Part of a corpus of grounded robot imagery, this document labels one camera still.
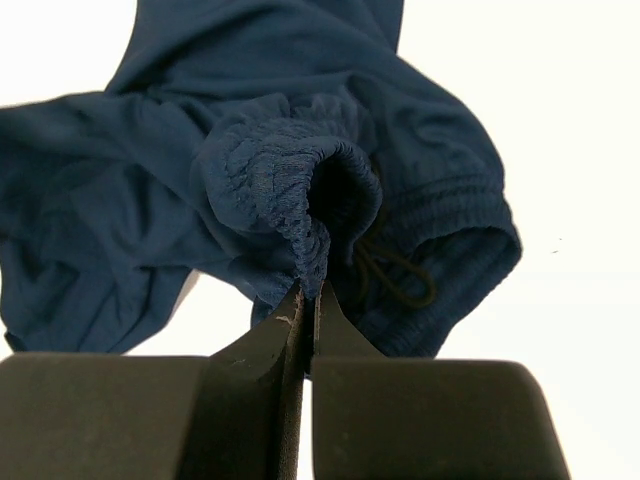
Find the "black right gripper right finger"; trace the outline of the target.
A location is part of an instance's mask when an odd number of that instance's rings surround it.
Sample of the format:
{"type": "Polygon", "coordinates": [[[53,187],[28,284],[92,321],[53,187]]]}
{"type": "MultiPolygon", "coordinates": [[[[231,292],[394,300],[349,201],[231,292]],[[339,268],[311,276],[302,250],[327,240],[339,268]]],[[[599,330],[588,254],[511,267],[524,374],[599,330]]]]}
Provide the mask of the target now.
{"type": "Polygon", "coordinates": [[[522,364],[391,358],[324,283],[313,311],[318,479],[566,479],[543,391],[522,364]]]}

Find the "navy blue shorts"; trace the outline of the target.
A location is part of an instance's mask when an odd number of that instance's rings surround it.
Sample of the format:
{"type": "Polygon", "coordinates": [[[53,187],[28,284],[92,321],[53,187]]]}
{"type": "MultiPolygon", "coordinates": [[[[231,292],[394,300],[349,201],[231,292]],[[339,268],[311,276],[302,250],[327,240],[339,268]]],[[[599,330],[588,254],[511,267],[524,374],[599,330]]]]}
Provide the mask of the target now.
{"type": "Polygon", "coordinates": [[[142,1],[108,86],[1,111],[10,348],[124,353],[193,271],[252,322],[325,282],[432,357],[522,245],[490,137],[397,53],[400,1],[142,1]]]}

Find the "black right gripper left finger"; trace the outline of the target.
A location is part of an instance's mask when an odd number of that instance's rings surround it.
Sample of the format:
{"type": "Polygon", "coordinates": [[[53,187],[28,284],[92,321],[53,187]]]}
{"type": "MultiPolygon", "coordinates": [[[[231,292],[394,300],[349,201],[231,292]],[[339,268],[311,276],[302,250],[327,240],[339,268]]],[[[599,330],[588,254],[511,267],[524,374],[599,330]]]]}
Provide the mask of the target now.
{"type": "Polygon", "coordinates": [[[1,364],[5,479],[291,479],[304,297],[209,357],[21,353],[1,364]]]}

